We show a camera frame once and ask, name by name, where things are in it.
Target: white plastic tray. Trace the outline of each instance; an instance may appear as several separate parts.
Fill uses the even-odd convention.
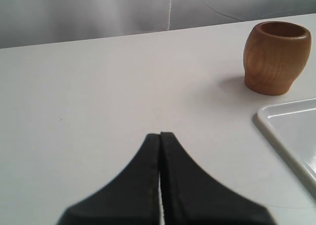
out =
[[[262,107],[259,121],[274,136],[276,150],[315,198],[316,98]]]

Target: white tabletop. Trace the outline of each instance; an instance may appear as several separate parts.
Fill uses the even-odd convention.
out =
[[[316,34],[316,14],[278,20]],[[316,96],[316,49],[287,94],[254,93],[242,53],[259,22],[0,49],[0,224],[55,224],[160,131],[279,225],[315,223],[316,203],[253,116]]]

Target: wooden cup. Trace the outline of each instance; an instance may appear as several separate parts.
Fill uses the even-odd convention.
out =
[[[286,93],[305,67],[311,43],[311,33],[299,25],[257,24],[243,53],[246,86],[265,95]]]

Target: black rubber pad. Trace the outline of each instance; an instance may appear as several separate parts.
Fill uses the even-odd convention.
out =
[[[146,136],[127,167],[107,186],[69,207],[59,225],[159,225],[159,135]]]
[[[274,225],[269,212],[221,185],[185,152],[172,133],[160,135],[160,188],[166,225]]]

